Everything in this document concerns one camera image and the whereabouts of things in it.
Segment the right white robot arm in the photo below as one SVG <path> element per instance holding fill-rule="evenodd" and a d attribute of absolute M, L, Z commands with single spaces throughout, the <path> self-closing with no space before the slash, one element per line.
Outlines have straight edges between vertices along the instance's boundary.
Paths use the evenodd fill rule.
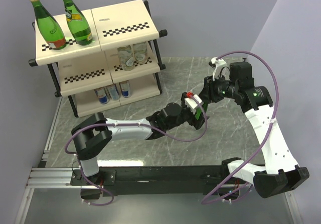
<path fill-rule="evenodd" d="M 309 171 L 293 157 L 275 117 L 276 103 L 266 87 L 255 86 L 251 64 L 227 64 L 223 59 L 213 58 L 209 65 L 214 72 L 204 79 L 200 99 L 204 103 L 233 99 L 253 127 L 265 161 L 264 166 L 257 166 L 238 157 L 224 160 L 220 171 L 222 180 L 209 194 L 236 178 L 252 184 L 263 198 L 298 188 L 309 178 Z"/>

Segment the blue energy drink can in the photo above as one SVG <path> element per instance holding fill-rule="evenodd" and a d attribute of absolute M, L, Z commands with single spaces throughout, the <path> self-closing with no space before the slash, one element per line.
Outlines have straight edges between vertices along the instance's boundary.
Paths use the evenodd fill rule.
<path fill-rule="evenodd" d="M 119 85 L 120 85 L 122 96 L 125 98 L 131 97 L 131 88 L 130 88 L 129 80 L 122 81 L 119 83 Z"/>

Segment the beige three-tier shelf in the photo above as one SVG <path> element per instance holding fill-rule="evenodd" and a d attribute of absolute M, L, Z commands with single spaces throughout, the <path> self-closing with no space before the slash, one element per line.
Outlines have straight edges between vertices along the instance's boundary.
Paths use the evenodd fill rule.
<path fill-rule="evenodd" d="M 69 32 L 65 15 L 57 15 L 55 18 L 65 33 L 67 46 L 61 50 L 51 49 L 37 24 L 33 24 L 36 56 L 29 60 L 30 66 L 48 67 L 55 96 L 68 98 L 74 116 L 84 117 L 161 94 L 158 74 L 165 65 L 157 40 L 166 36 L 167 31 L 155 27 L 148 1 L 135 0 L 83 13 L 93 32 L 91 44 L 78 45 Z M 117 49 L 140 42 L 147 43 L 147 62 L 134 63 L 131 71 L 123 70 Z M 121 96 L 106 104 L 99 102 L 95 89 L 111 84 L 119 86 L 124 81 L 129 82 L 130 97 Z"/>

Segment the aluminium rail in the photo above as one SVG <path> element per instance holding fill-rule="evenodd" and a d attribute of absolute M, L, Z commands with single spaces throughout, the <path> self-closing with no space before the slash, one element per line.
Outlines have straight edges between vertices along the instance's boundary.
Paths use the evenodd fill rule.
<path fill-rule="evenodd" d="M 71 178 L 71 168 L 32 168 L 26 188 L 67 188 Z"/>

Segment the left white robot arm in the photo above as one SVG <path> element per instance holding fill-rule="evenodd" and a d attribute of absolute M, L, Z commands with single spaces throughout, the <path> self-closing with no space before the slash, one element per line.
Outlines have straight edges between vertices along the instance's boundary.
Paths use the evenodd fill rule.
<path fill-rule="evenodd" d="M 92 115 L 72 130 L 71 137 L 83 171 L 83 180 L 90 185 L 100 180 L 97 156 L 109 142 L 168 137 L 169 130 L 184 123 L 198 130 L 207 126 L 207 107 L 207 103 L 195 95 L 185 98 L 182 104 L 169 103 L 151 116 L 135 121 L 113 120 L 105 118 L 103 113 Z"/>

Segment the green glass bottle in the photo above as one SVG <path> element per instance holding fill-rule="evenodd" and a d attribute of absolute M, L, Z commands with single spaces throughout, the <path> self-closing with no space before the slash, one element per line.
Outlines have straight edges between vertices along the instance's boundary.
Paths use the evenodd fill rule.
<path fill-rule="evenodd" d="M 63 2 L 67 25 L 73 38 L 81 46 L 89 45 L 92 42 L 92 33 L 87 19 L 73 0 L 63 0 Z"/>
<path fill-rule="evenodd" d="M 60 50 L 66 47 L 65 35 L 53 16 L 47 11 L 40 0 L 30 0 L 36 17 L 38 29 L 53 50 Z"/>
<path fill-rule="evenodd" d="M 204 110 L 204 112 L 206 113 L 207 111 L 207 108 L 208 108 L 208 104 L 207 103 L 204 103 L 202 105 L 202 108 Z M 195 118 L 196 120 L 200 121 L 200 120 L 203 120 L 204 119 L 204 114 L 202 112 L 202 110 L 200 108 L 197 109 L 196 113 L 195 113 Z"/>

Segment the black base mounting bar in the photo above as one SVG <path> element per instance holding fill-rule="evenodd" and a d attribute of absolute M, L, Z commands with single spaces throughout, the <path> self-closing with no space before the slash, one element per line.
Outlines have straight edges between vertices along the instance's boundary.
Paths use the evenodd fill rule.
<path fill-rule="evenodd" d="M 206 195 L 229 175 L 222 165 L 100 167 L 89 180 L 115 196 L 134 194 Z"/>

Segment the green glass bottle back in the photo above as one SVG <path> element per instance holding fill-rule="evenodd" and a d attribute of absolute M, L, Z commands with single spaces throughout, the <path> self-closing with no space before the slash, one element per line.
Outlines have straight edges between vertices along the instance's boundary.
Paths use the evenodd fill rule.
<path fill-rule="evenodd" d="M 73 0 L 63 0 L 63 2 L 67 25 L 73 38 L 81 46 L 89 45 L 92 42 L 92 33 L 87 19 Z"/>

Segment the silver energy drink can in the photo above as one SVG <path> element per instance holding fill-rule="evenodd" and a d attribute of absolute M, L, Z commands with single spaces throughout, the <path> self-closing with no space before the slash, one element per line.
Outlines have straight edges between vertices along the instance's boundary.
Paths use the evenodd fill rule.
<path fill-rule="evenodd" d="M 94 92 L 101 104 L 107 104 L 109 102 L 108 95 L 104 87 L 94 89 Z"/>
<path fill-rule="evenodd" d="M 119 92 L 115 84 L 111 84 L 105 87 L 108 91 L 110 98 L 114 101 L 119 100 Z"/>

